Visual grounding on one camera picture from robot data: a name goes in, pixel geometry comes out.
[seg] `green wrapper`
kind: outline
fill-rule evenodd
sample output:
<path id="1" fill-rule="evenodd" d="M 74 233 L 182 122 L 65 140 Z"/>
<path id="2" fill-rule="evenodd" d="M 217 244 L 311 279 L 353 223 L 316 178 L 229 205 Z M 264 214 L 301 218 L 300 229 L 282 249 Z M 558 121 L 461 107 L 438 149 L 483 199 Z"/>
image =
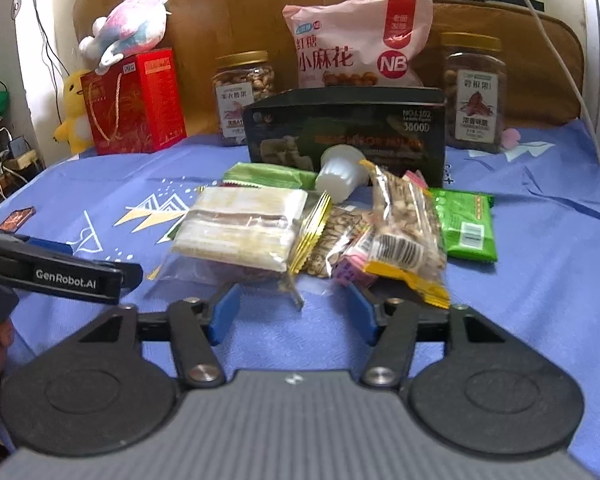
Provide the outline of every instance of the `green wrapper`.
<path id="1" fill-rule="evenodd" d="M 496 262 L 491 222 L 493 197 L 447 189 L 429 191 L 434 197 L 446 253 L 463 260 Z"/>
<path id="2" fill-rule="evenodd" d="M 285 187 L 311 191 L 315 188 L 317 176 L 313 171 L 297 170 L 275 164 L 238 162 L 224 174 L 222 182 L 237 186 Z"/>

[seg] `white plastic cup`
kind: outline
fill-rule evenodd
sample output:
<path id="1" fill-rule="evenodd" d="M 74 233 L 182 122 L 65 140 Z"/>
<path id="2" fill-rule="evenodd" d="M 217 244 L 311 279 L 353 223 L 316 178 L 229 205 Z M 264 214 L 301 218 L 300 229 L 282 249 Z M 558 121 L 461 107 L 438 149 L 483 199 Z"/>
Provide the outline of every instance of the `white plastic cup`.
<path id="1" fill-rule="evenodd" d="M 335 204 L 344 202 L 354 189 L 369 181 L 366 168 L 359 164 L 364 159 L 363 153 L 353 146 L 331 146 L 320 159 L 322 169 L 315 179 L 316 191 L 329 193 Z"/>

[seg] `cardboard box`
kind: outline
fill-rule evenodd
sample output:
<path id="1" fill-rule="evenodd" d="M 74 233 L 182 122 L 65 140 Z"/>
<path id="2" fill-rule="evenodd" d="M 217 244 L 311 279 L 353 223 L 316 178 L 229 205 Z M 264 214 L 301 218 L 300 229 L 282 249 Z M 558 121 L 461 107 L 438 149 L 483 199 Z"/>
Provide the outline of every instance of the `cardboard box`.
<path id="1" fill-rule="evenodd" d="M 187 136 L 170 48 L 123 59 L 102 76 L 82 76 L 99 155 L 153 153 Z"/>
<path id="2" fill-rule="evenodd" d="M 305 88 L 247 106 L 243 121 L 252 162 L 319 171 L 324 150 L 348 144 L 397 176 L 420 170 L 442 187 L 444 103 L 437 88 Z"/>

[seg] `gold lid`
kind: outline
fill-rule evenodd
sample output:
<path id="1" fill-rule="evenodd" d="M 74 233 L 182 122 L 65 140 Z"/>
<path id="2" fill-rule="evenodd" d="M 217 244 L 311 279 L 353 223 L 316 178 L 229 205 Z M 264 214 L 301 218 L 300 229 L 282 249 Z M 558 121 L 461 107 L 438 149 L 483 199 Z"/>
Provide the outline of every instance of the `gold lid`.
<path id="1" fill-rule="evenodd" d="M 466 48 L 477 48 L 479 50 L 491 50 L 500 52 L 502 42 L 500 38 L 482 36 L 481 34 L 469 34 L 467 32 L 443 32 L 440 35 L 443 46 L 464 46 Z"/>
<path id="2" fill-rule="evenodd" d="M 216 67 L 231 68 L 233 66 L 264 63 L 268 60 L 269 53 L 266 50 L 252 50 L 250 52 L 240 52 L 239 54 L 216 57 Z"/>

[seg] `plush toy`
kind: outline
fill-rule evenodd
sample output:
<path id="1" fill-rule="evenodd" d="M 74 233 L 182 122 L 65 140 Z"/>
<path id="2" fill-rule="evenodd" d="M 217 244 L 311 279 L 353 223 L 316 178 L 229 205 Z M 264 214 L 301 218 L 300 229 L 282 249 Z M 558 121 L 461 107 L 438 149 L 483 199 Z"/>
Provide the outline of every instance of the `plush toy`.
<path id="1" fill-rule="evenodd" d="M 58 142 L 69 142 L 71 153 L 77 155 L 88 147 L 93 146 L 91 127 L 87 118 L 87 108 L 82 96 L 80 76 L 89 73 L 89 70 L 78 70 L 64 80 L 62 100 L 66 119 L 56 128 L 54 139 Z"/>
<path id="2" fill-rule="evenodd" d="M 93 36 L 80 42 L 80 53 L 99 60 L 102 75 L 121 59 L 151 50 L 164 37 L 168 0 L 125 0 L 105 18 L 93 22 Z"/>

